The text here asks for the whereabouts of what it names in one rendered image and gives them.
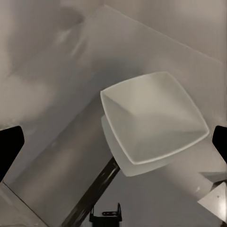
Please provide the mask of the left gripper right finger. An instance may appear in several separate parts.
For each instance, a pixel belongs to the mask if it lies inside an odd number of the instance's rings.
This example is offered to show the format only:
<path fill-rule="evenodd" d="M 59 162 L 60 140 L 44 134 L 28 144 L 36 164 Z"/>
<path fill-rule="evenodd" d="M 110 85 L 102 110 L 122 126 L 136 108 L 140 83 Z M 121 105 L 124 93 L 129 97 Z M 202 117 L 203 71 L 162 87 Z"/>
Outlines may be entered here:
<path fill-rule="evenodd" d="M 215 145 L 222 158 L 227 161 L 227 127 L 216 126 L 213 133 L 212 143 Z"/>

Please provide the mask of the bowl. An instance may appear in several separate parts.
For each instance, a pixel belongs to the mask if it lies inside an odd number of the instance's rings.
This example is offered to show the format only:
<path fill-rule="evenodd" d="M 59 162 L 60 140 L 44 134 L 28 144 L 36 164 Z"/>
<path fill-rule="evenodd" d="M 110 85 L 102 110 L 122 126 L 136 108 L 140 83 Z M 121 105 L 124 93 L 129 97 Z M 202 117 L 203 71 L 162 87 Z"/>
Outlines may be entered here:
<path fill-rule="evenodd" d="M 142 74 L 100 91 L 113 135 L 133 164 L 190 148 L 209 134 L 198 107 L 165 71 Z"/>

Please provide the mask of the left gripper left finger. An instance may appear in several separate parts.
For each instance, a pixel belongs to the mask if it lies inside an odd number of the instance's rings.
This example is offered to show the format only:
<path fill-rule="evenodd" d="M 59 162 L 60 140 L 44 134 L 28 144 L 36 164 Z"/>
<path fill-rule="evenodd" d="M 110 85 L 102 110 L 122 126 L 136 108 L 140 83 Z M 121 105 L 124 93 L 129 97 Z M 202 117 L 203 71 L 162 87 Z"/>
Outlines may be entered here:
<path fill-rule="evenodd" d="M 0 131 L 0 183 L 25 143 L 21 126 Z"/>

